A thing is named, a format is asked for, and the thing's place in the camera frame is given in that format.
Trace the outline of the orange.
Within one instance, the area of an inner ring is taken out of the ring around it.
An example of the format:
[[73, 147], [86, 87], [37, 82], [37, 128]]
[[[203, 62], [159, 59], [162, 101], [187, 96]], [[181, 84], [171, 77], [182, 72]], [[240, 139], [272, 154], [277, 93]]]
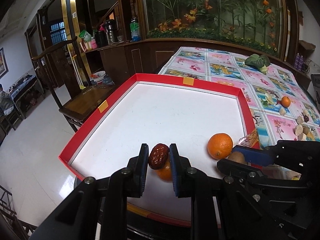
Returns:
[[170, 167], [170, 160], [167, 159], [167, 161], [165, 162], [164, 166], [158, 170], [155, 170], [157, 176], [163, 180], [163, 181], [167, 181], [170, 182], [172, 181], [172, 172], [171, 172], [171, 167]]
[[284, 96], [281, 98], [280, 103], [284, 108], [289, 108], [291, 105], [291, 100], [288, 96]]
[[226, 133], [216, 133], [207, 143], [207, 151], [209, 155], [216, 159], [224, 159], [228, 157], [233, 149], [233, 141]]

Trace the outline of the orange at table edge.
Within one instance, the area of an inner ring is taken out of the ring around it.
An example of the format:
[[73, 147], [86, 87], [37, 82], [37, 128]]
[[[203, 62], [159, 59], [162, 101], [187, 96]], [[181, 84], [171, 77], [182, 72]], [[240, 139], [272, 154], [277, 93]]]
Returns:
[[167, 161], [165, 162], [164, 166], [158, 170], [155, 170], [157, 176], [163, 180], [163, 181], [167, 181], [170, 182], [172, 181], [172, 172], [171, 172], [171, 167], [170, 167], [170, 160], [167, 159]]

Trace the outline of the red white shallow box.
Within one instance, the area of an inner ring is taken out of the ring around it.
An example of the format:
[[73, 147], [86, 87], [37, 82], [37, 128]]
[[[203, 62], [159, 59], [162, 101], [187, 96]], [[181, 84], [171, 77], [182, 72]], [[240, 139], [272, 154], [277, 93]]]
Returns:
[[193, 167], [222, 178], [208, 154], [208, 140], [226, 133], [237, 144], [254, 130], [239, 88], [189, 77], [136, 74], [93, 112], [59, 159], [80, 179], [101, 179], [125, 167], [142, 144], [175, 144]]

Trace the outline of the beige lotus root piece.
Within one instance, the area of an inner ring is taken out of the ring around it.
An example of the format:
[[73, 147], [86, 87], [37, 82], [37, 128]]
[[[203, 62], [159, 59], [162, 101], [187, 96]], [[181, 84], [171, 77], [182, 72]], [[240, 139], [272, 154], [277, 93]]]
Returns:
[[303, 126], [299, 124], [295, 127], [295, 135], [298, 137], [302, 133], [303, 133]]

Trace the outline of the small beige root piece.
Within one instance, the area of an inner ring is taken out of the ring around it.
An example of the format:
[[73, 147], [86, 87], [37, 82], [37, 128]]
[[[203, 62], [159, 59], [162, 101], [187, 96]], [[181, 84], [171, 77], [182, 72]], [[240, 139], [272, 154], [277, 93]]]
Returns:
[[284, 107], [281, 107], [281, 108], [279, 109], [279, 114], [280, 114], [280, 115], [285, 115], [285, 114], [286, 114], [286, 109], [285, 109]]

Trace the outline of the colourful patterned tablecloth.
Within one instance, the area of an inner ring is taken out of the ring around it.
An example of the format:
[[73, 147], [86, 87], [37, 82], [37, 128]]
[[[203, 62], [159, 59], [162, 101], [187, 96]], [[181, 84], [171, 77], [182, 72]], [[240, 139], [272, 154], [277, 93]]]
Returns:
[[[179, 77], [207, 80], [242, 91], [259, 135], [261, 148], [274, 145], [279, 140], [319, 141], [319, 112], [307, 94], [297, 85], [293, 74], [274, 64], [265, 75], [245, 65], [246, 56], [227, 51], [182, 47], [164, 65], [160, 73]], [[288, 96], [291, 105], [285, 115], [282, 97]], [[295, 135], [301, 124], [310, 128], [308, 135]]]

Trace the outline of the green leafy vegetable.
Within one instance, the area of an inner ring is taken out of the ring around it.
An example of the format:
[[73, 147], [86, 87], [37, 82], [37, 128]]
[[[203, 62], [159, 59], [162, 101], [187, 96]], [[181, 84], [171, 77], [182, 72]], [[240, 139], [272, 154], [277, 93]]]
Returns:
[[245, 60], [245, 65], [253, 67], [266, 75], [268, 73], [270, 59], [266, 55], [252, 54]]

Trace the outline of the purple bottles pair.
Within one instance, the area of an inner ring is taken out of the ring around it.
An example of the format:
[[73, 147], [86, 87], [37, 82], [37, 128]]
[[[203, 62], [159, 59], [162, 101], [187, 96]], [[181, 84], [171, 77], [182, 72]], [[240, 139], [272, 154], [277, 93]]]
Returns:
[[294, 62], [294, 67], [298, 70], [301, 71], [302, 67], [303, 67], [303, 63], [304, 63], [304, 59], [302, 57], [302, 55], [299, 55], [297, 53], [296, 58], [295, 58], [295, 62]]

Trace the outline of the wooden chair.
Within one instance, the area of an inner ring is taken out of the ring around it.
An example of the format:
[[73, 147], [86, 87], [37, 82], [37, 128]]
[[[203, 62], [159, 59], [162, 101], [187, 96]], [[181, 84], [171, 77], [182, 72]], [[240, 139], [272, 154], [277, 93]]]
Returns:
[[[98, 107], [105, 101], [115, 90], [118, 88], [116, 85], [93, 85], [90, 81], [88, 72], [82, 59], [78, 60], [80, 68], [84, 71], [84, 75], [87, 81], [87, 86], [84, 89], [80, 88], [80, 85], [76, 79], [74, 68], [68, 63], [67, 56], [63, 50], [63, 47], [69, 44], [73, 45], [76, 56], [80, 56], [80, 51], [76, 45], [77, 38], [71, 40], [62, 41], [57, 43], [36, 57], [32, 57], [33, 62], [37, 62], [40, 70], [44, 74], [44, 79], [49, 87], [59, 112], [65, 117], [66, 121], [71, 126], [74, 132], [78, 131], [84, 122], [98, 109]], [[53, 86], [49, 82], [49, 77], [44, 70], [44, 66], [41, 59], [45, 56], [51, 55], [65, 87], [71, 97], [66, 103], [61, 103]]]

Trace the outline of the green spray bottle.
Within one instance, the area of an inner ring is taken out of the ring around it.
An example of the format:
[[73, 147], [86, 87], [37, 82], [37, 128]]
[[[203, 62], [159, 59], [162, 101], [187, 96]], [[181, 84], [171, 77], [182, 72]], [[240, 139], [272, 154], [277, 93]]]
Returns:
[[131, 37], [133, 42], [140, 41], [140, 31], [138, 20], [133, 17], [130, 22]]

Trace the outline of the wall picture frame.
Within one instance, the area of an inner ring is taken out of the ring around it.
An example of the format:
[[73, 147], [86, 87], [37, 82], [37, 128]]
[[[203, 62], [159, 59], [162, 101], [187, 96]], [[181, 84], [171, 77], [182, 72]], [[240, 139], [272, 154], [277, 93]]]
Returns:
[[8, 72], [7, 62], [4, 55], [4, 49], [0, 49], [0, 77], [3, 77]]

